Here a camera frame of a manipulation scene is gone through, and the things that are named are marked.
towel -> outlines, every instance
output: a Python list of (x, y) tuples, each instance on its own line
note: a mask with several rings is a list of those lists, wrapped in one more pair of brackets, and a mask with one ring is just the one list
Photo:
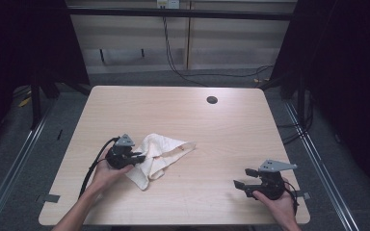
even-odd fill
[(149, 180), (164, 175), (164, 168), (179, 160), (196, 147), (194, 142), (178, 141), (158, 134), (146, 136), (134, 152), (142, 152), (145, 160), (136, 164), (125, 175), (141, 190), (148, 187)]

